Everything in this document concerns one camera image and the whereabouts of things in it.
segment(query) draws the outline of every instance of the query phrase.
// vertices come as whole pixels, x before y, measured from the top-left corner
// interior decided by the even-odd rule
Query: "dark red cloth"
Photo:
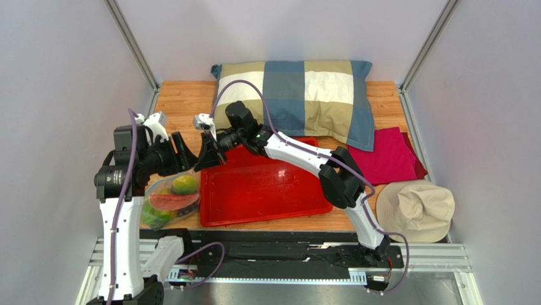
[[[415,180],[421,174],[421,171],[416,171],[418,159],[398,127],[376,130],[373,152],[351,146],[348,146],[348,150],[373,185]]]
[[[425,176],[428,174],[428,172],[423,166],[423,163],[421,163],[421,160],[419,160],[419,157],[415,154],[408,133],[403,132],[402,136],[404,137],[404,142],[406,142],[406,146],[408,146],[408,148],[411,150],[411,153],[415,156],[415,174],[417,175],[417,179],[425,179]]]

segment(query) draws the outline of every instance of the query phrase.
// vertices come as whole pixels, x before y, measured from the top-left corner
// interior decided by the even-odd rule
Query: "gray wall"
[[[462,1],[409,98],[485,304],[540,304],[541,2]]]
[[[1,1],[0,37],[0,303],[73,304],[93,176],[150,89],[103,1]]]
[[[400,82],[446,0],[119,0],[160,80],[212,79],[213,64],[357,59]]]

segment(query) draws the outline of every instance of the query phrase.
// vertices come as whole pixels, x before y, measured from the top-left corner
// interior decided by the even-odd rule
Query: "checkered pillow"
[[[236,79],[253,83],[268,103],[274,126],[286,135],[330,135],[372,151],[374,119],[364,82],[371,67],[369,62],[313,60],[214,65],[211,72],[218,80],[217,92]],[[259,123],[268,124],[257,92],[246,84],[234,84],[218,103],[217,128],[230,127],[225,107],[237,100]]]

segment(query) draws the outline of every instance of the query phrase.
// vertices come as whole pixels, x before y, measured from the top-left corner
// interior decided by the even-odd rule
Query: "pink cloth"
[[[367,152],[348,146],[353,159],[373,185],[417,179],[417,157],[406,145],[400,128],[374,132],[374,151]]]

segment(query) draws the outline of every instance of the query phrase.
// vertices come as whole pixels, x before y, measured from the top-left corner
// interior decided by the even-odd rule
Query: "hat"
[[[451,191],[426,180],[396,182],[381,191],[376,211],[385,231],[402,233],[410,243],[435,243],[449,231],[455,200]]]

